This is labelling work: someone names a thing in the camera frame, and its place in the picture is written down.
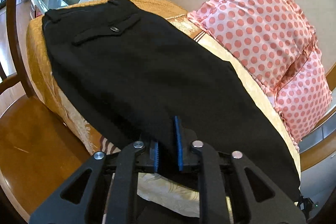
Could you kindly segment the black pants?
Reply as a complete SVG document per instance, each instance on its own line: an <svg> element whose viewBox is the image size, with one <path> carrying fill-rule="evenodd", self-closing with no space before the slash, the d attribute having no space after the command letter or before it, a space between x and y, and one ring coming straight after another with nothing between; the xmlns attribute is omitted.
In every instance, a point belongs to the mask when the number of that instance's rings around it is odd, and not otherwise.
<svg viewBox="0 0 336 224"><path fill-rule="evenodd" d="M52 74L76 110L122 149L158 142L158 173L196 189L180 137L242 151L293 201L299 175L284 139L234 67L130 0L49 10L42 18Z"/></svg>

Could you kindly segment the yellow patterned bed sheet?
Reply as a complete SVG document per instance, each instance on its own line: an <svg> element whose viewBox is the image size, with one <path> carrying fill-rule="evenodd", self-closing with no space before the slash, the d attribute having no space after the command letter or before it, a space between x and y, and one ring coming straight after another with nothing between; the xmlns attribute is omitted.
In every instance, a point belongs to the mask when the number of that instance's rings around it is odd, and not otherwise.
<svg viewBox="0 0 336 224"><path fill-rule="evenodd" d="M252 97L256 106L267 117L270 123L283 138L295 164L295 174L301 174L298 146L273 109L268 98L243 66L209 34L191 23L186 10L167 0L132 0L140 9L153 12L164 17L177 29L184 32L196 43L205 47L213 55L229 61ZM42 31L42 17L32 19L26 33L27 62L30 80L39 99L54 113L58 114L74 135L85 145L90 154L98 150L115 153L119 149L107 141L92 127L75 109L68 98L58 87L47 56L45 38ZM157 174L142 173L138 179L138 195L145 200L155 202L176 213L187 217L199 216L199 195L194 190L169 182Z"/></svg>

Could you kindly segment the wooden chair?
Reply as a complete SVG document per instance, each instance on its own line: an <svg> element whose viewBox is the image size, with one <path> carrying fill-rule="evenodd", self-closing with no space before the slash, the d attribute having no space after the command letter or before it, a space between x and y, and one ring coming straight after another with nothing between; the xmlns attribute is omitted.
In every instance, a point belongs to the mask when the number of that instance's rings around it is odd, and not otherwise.
<svg viewBox="0 0 336 224"><path fill-rule="evenodd" d="M89 154L61 119L35 95L17 32L16 0L7 0L6 28L15 73L1 73L1 91L23 95L1 112L1 223L84 223L82 180L69 176Z"/></svg>

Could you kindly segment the pink polka dot pillow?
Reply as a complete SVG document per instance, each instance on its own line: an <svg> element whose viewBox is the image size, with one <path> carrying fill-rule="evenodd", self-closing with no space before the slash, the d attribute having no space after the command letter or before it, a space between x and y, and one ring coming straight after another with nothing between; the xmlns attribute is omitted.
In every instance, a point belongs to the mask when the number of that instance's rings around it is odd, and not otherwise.
<svg viewBox="0 0 336 224"><path fill-rule="evenodd" d="M187 18L230 51L268 96L317 43L315 28L294 0L208 0Z"/></svg>
<svg viewBox="0 0 336 224"><path fill-rule="evenodd" d="M321 56L316 44L309 45L284 74L275 96L275 110L294 145L312 131L332 101Z"/></svg>

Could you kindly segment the wooden curved headboard frame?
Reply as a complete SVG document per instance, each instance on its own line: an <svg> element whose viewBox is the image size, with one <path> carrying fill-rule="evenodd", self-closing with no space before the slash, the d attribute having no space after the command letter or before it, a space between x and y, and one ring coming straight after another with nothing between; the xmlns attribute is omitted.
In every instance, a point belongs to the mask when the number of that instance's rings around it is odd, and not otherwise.
<svg viewBox="0 0 336 224"><path fill-rule="evenodd" d="M327 72L326 79L332 88L333 100L325 115L299 144L301 172L310 169L335 152L335 129L332 125L332 119L335 118L335 64Z"/></svg>

